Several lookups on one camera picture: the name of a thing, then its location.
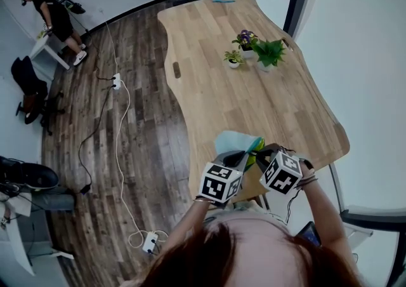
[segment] green plant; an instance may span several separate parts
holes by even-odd
[[[226,51],[224,53],[224,60],[229,60],[231,62],[244,63],[244,59],[241,57],[238,51],[233,50],[232,52]]]
[[[285,54],[282,40],[272,42],[259,40],[259,43],[255,44],[252,49],[259,56],[258,62],[262,62],[264,67],[277,66],[279,60],[283,61],[282,55]]]
[[[252,48],[258,42],[258,36],[250,30],[242,30],[240,34],[237,34],[237,40],[231,41],[231,43],[238,43],[239,49],[243,47],[245,50]]]

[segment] black shorts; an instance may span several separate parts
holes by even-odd
[[[69,13],[63,6],[54,6],[50,11],[53,30],[52,33],[64,42],[74,31],[70,23]]]

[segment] white sneaker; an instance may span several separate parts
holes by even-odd
[[[88,53],[86,51],[81,51],[76,55],[76,60],[74,62],[74,66],[79,65],[83,59],[86,58],[86,56],[88,55]]]

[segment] laminate floor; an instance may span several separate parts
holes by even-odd
[[[140,229],[169,232],[188,209],[189,150],[180,107],[164,72],[167,37],[157,20],[171,2],[137,11],[109,25],[118,71],[128,87],[131,105],[118,138],[124,172],[124,199]],[[80,142],[95,128],[115,74],[112,42],[107,28],[88,39],[87,59],[77,68],[58,68],[50,96],[63,91],[64,115],[51,122],[53,135],[43,136],[43,164],[54,169],[62,185],[79,192],[89,182],[77,156]],[[95,46],[100,50],[96,59]],[[73,55],[65,60],[72,64]],[[49,227],[56,248],[75,255],[60,259],[71,286],[118,286],[137,277],[153,255],[134,249],[128,236],[136,228],[120,198],[121,175],[115,160],[115,137],[128,104],[124,88],[111,90],[100,129],[82,148],[82,159],[93,184],[77,195],[73,213],[52,213]],[[137,245],[141,239],[133,236]]]

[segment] black baseboard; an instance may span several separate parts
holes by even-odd
[[[167,0],[153,0],[153,1],[150,1],[149,3],[137,6],[137,7],[133,8],[133,9],[131,9],[131,10],[127,10],[123,14],[117,15],[116,17],[113,17],[110,20],[108,20],[107,24],[113,23],[116,20],[119,20],[120,18],[123,18],[123,17],[125,17],[127,15],[130,15],[130,14],[134,13],[135,11],[142,10],[143,8],[147,8],[147,7],[155,5],[155,4],[163,3],[164,1],[167,1]],[[92,34],[92,33],[96,32],[97,30],[100,30],[104,26],[106,26],[106,23],[102,23],[100,25],[97,25],[95,28],[89,30],[89,32],[90,32],[90,34]],[[88,35],[87,33],[84,33],[82,35],[82,37],[86,38],[87,35]]]

